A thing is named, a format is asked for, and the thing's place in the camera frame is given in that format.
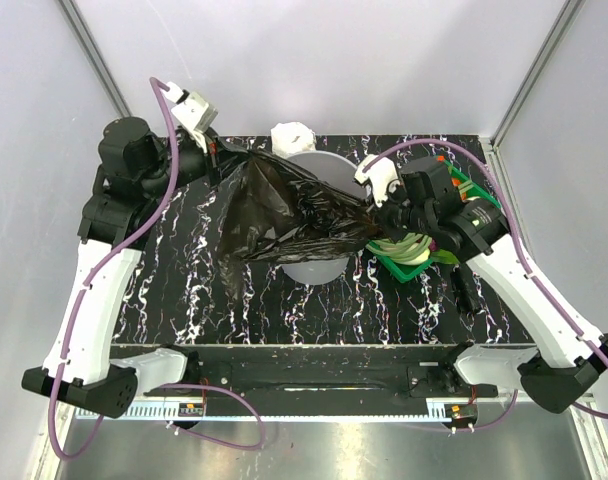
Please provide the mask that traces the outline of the black plastic trash bag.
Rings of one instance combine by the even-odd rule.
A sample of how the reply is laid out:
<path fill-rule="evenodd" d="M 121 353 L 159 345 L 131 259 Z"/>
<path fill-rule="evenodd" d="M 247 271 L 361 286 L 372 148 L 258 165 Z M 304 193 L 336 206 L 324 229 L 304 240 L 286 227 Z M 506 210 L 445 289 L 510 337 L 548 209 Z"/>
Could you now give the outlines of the black plastic trash bag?
<path fill-rule="evenodd" d="M 287 159 L 248 150 L 235 174 L 217 246 L 228 296 L 244 290 L 250 263 L 286 266 L 345 260 L 384 233 L 356 166 L 331 152 L 306 151 Z"/>

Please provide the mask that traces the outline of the grey plastic trash bin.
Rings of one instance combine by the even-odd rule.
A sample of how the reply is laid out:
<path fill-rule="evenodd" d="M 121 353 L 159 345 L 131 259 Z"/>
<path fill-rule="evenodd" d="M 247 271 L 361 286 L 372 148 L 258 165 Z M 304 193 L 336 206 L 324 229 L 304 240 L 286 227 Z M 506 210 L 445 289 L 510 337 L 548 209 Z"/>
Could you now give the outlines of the grey plastic trash bin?
<path fill-rule="evenodd" d="M 325 151 L 307 151 L 289 158 L 294 163 L 331 186 L 361 199 L 367 189 L 354 180 L 356 166 L 344 157 Z M 305 285 L 323 285 L 338 278 L 346 269 L 348 257 L 316 260 L 282 265 L 282 270 L 294 281 Z"/>

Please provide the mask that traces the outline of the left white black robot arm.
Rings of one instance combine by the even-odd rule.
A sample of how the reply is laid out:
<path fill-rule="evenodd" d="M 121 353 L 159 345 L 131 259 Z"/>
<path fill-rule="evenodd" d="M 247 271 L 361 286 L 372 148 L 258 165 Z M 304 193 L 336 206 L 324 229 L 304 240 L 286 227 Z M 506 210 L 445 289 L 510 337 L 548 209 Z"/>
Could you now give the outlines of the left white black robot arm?
<path fill-rule="evenodd" d="M 200 145 L 181 128 L 158 136 L 139 117 L 104 128 L 65 317 L 43 364 L 24 372 L 24 390 L 112 419 L 135 396 L 161 385 L 180 395 L 197 390 L 201 372 L 194 354 L 168 346 L 112 361 L 110 349 L 129 280 L 172 194 L 199 179 L 215 187 L 246 160 L 246 149 L 213 129 L 204 139 Z"/>

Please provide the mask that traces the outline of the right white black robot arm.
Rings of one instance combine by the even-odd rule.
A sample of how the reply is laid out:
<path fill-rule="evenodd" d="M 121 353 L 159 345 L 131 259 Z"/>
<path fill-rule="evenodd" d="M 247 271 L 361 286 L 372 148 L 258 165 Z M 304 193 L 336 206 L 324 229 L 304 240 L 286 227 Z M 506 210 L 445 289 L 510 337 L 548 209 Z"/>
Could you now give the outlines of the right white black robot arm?
<path fill-rule="evenodd" d="M 534 342 L 524 349 L 456 347 L 439 363 L 446 393 L 459 396 L 479 384 L 522 390 L 559 414 L 606 371 L 608 333 L 591 325 L 552 285 L 513 237 L 496 203 L 460 193 L 446 162 L 424 157 L 397 167 L 370 155 L 355 180 L 369 185 L 378 221 L 393 240 L 430 237 L 493 288 Z"/>

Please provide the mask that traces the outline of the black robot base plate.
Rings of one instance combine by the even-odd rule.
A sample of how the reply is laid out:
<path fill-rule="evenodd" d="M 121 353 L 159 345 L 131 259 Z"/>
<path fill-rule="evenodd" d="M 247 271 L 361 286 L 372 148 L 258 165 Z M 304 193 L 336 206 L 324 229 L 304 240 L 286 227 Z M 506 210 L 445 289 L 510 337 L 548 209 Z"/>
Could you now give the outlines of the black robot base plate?
<path fill-rule="evenodd" d="M 493 399 L 493 386 L 470 387 L 440 372 L 446 346 L 215 346 L 187 348 L 196 355 L 172 384 L 173 397 L 199 386 L 209 418 L 263 421 L 439 422 L 449 404 Z"/>

